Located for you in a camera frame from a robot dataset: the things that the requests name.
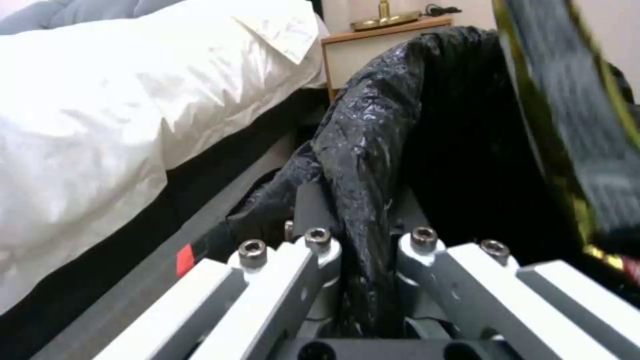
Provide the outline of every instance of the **power cord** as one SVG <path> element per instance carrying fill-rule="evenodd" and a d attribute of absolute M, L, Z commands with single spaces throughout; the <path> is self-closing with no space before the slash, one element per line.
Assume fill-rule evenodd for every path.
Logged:
<path fill-rule="evenodd" d="M 428 4 L 424 9 L 424 14 L 427 16 L 437 17 L 442 16 L 448 13 L 461 13 L 462 10 L 455 6 L 448 6 L 447 8 L 443 8 L 440 5 L 436 4 Z"/>

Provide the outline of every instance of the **red tag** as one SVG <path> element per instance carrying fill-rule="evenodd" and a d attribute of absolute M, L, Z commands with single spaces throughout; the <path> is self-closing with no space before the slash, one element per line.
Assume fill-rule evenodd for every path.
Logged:
<path fill-rule="evenodd" d="M 191 250 L 191 244 L 183 247 L 182 250 L 178 252 L 176 258 L 175 273 L 178 275 L 178 278 L 185 276 L 189 270 L 196 265 L 195 258 L 193 257 L 193 251 Z"/>

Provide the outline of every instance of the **trash bag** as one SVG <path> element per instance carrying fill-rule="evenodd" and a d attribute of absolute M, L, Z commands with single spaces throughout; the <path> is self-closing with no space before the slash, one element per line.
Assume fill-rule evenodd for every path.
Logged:
<path fill-rule="evenodd" d="M 492 231 L 502 231 L 517 245 L 514 234 L 528 232 L 519 226 L 536 221 L 525 210 L 526 221 L 505 224 L 498 213 L 483 211 L 492 202 L 486 194 L 496 194 L 496 203 L 503 205 L 500 214 L 514 219 L 522 199 L 531 211 L 541 211 L 543 221 L 558 225 L 548 243 L 563 238 L 558 229 L 570 234 L 547 195 L 522 125 L 495 31 L 455 27 L 422 34 L 356 73 L 313 139 L 273 180 L 192 244 L 196 260 L 224 261 L 248 238 L 277 247 L 284 239 L 284 220 L 293 216 L 297 187 L 321 183 L 330 189 L 340 223 L 332 233 L 343 248 L 339 335 L 401 337 L 388 219 L 400 183 L 418 192 L 429 221 L 448 245 Z M 523 249 L 536 243 L 528 241 Z M 575 251 L 573 245 L 564 248 L 554 257 Z M 514 253 L 526 263 L 549 251 Z"/>

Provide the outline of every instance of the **white duvet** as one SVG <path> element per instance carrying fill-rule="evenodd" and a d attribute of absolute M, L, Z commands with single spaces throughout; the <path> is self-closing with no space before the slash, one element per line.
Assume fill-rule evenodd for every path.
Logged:
<path fill-rule="evenodd" d="M 0 313 L 315 81 L 318 27 L 302 0 L 187 0 L 0 37 Z"/>

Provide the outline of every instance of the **bed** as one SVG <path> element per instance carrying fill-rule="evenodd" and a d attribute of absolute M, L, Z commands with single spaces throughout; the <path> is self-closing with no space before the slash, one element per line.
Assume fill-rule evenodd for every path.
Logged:
<path fill-rule="evenodd" d="M 319 1 L 314 3 L 314 9 L 321 12 Z M 47 270 L 24 298 L 17 294 L 16 304 L 9 305 L 0 318 L 3 359 L 25 358 L 42 348 L 220 190 L 229 188 L 238 175 L 259 163 L 258 159 L 268 157 L 269 148 L 278 139 L 295 131 L 301 122 L 317 123 L 327 103 L 325 91 L 314 89 L 316 86 L 311 80 L 295 86 L 272 106 L 252 113 L 244 126 L 168 167 L 166 185 L 123 226 L 77 255 L 68 256 L 66 264 Z M 259 177 L 264 169 L 253 172 Z M 225 204 L 238 201 L 238 194 Z"/>

